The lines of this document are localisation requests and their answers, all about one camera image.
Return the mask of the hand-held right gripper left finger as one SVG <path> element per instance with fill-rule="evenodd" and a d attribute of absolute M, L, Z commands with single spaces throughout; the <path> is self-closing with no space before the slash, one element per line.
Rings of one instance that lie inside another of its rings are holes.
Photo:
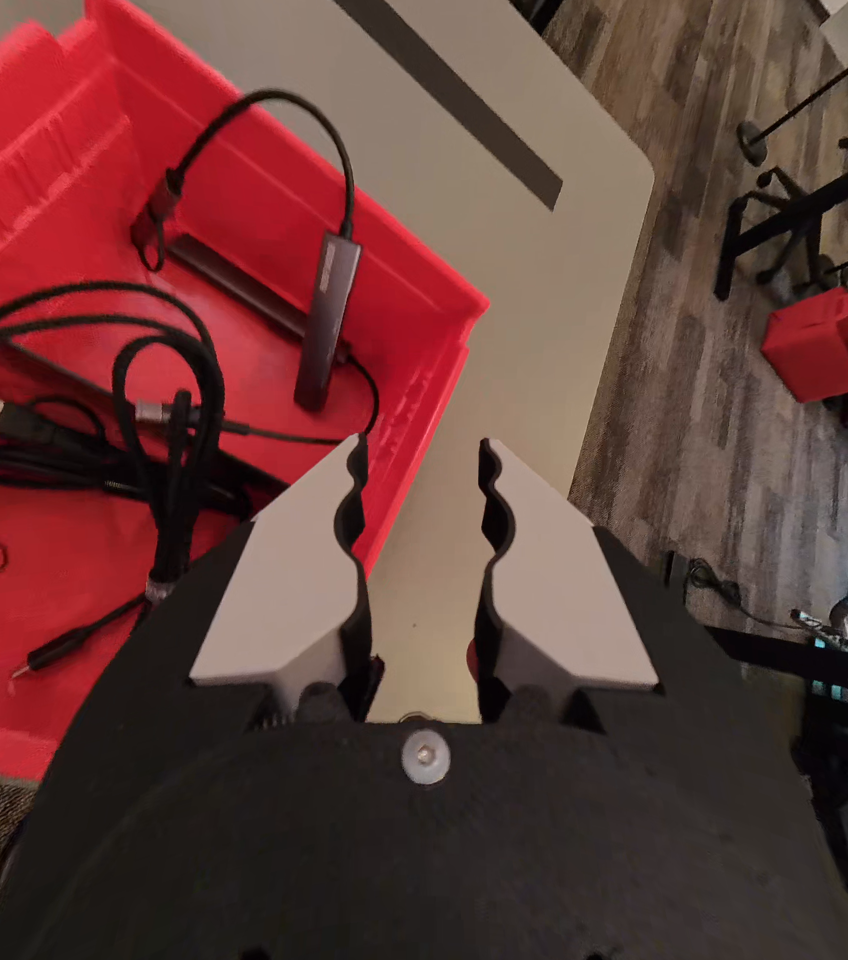
<path fill-rule="evenodd" d="M 363 565 L 364 434 L 346 438 L 253 519 L 190 667 L 198 687 L 338 688 L 370 661 Z"/>

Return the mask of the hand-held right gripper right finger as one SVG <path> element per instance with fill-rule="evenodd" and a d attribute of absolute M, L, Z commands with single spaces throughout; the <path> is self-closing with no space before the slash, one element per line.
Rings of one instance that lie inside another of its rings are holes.
<path fill-rule="evenodd" d="M 496 438 L 480 441 L 478 487 L 492 550 L 478 596 L 478 689 L 656 688 L 595 525 Z"/>

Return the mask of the grey lettered USB hub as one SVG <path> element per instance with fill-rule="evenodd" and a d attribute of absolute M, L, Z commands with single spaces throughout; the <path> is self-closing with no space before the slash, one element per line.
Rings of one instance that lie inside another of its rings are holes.
<path fill-rule="evenodd" d="M 354 240 L 357 188 L 353 164 L 340 133 L 316 105 L 280 88 L 256 89 L 230 103 L 202 129 L 182 159 L 166 169 L 132 223 L 130 240 L 144 268 L 150 273 L 160 272 L 166 260 L 165 222 L 182 198 L 190 167 L 226 126 L 251 107 L 269 102 L 288 103 L 310 114 L 333 141 L 344 178 L 343 213 L 337 231 L 324 234 L 294 389 L 295 403 L 316 413 L 326 404 L 331 370 L 362 253 L 362 247 Z"/>

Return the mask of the red plastic bin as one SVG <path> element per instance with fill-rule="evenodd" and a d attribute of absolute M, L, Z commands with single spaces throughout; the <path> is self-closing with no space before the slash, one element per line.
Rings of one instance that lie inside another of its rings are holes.
<path fill-rule="evenodd" d="M 299 351 L 187 270 L 149 275 L 130 224 L 238 90 L 127 2 L 88 2 L 59 38 L 28 23 L 0 42 L 0 305 L 69 282 L 153 285 L 202 318 L 226 381 L 226 413 L 293 434 L 347 436 L 372 402 L 357 371 L 334 374 L 322 414 L 292 399 Z M 173 232 L 237 263 L 307 309 L 343 179 L 261 108 L 238 119 L 186 176 Z M 361 189 L 362 246 L 344 340 L 381 391 L 369 437 L 367 571 L 403 506 L 488 299 Z M 142 590 L 154 531 L 145 506 L 76 490 L 0 487 L 0 776 L 37 781 L 133 619 L 121 618 L 43 678 L 10 680 L 28 650 Z"/>

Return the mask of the dark plain USB hub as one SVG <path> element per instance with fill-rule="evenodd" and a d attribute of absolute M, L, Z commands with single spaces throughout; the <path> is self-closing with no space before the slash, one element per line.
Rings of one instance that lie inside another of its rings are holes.
<path fill-rule="evenodd" d="M 175 237 L 169 246 L 160 246 L 159 253 L 164 259 L 169 258 L 209 282 L 238 305 L 256 313 L 286 337 L 303 341 L 307 322 L 305 313 L 208 245 L 183 233 Z M 287 434 L 228 419 L 224 420 L 222 430 L 226 434 L 309 447 L 329 448 L 343 442 L 341 438 Z"/>

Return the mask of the black bin divider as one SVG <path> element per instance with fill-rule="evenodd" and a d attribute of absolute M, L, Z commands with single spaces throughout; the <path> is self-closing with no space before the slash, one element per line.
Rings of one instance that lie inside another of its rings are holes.
<path fill-rule="evenodd" d="M 0 339 L 0 363 L 35 383 L 63 387 L 69 396 L 88 402 L 98 412 L 106 411 L 108 416 L 113 415 L 114 404 L 109 387 L 101 386 L 25 346 Z M 213 474 L 214 477 L 227 476 L 240 480 L 255 492 L 255 501 L 273 499 L 288 487 L 285 480 L 222 449 L 215 454 Z"/>

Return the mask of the small red bin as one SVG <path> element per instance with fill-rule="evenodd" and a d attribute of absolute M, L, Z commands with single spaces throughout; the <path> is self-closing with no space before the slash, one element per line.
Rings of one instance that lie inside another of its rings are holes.
<path fill-rule="evenodd" d="M 799 403 L 848 394 L 848 291 L 838 286 L 771 312 L 762 354 Z"/>

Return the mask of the black pole stand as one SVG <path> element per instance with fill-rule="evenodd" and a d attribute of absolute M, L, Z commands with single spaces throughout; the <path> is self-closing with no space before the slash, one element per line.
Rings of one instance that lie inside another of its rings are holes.
<path fill-rule="evenodd" d="M 736 137 L 741 153 L 747 162 L 755 168 L 763 166 L 767 158 L 766 140 L 775 134 L 780 127 L 788 124 L 846 79 L 848 79 L 848 66 L 764 128 L 758 128 L 756 123 L 752 121 L 743 121 L 739 124 L 736 129 Z"/>

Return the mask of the black table leg frame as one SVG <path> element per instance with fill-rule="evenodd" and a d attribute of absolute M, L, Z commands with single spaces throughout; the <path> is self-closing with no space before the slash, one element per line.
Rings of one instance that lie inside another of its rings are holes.
<path fill-rule="evenodd" d="M 731 294 L 737 260 L 758 246 L 782 234 L 820 226 L 823 216 L 848 201 L 848 173 L 814 192 L 793 199 L 783 210 L 753 227 L 742 229 L 748 197 L 736 198 L 730 205 L 723 235 L 714 284 L 714 296 L 725 303 Z"/>

